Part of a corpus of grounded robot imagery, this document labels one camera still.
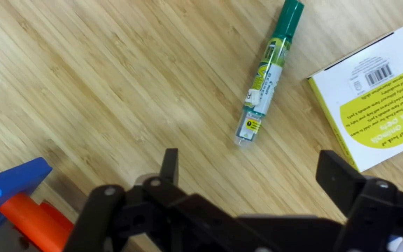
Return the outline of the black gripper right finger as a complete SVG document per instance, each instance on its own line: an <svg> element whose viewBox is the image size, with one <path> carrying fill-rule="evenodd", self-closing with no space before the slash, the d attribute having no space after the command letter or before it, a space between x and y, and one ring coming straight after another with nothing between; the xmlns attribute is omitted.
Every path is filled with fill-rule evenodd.
<svg viewBox="0 0 403 252"><path fill-rule="evenodd" d="M322 150L316 182L346 216L334 252L388 252L403 238L403 192L376 177L364 177L332 150Z"/></svg>

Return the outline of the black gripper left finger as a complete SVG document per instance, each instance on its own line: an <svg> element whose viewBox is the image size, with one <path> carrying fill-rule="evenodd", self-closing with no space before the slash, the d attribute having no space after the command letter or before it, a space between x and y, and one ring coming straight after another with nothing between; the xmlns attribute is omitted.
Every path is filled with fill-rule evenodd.
<svg viewBox="0 0 403 252"><path fill-rule="evenodd" d="M200 195L178 188L179 150L167 149L158 175L126 191L95 188L80 213L64 252L120 252L144 235L161 252L235 252L234 219Z"/></svg>

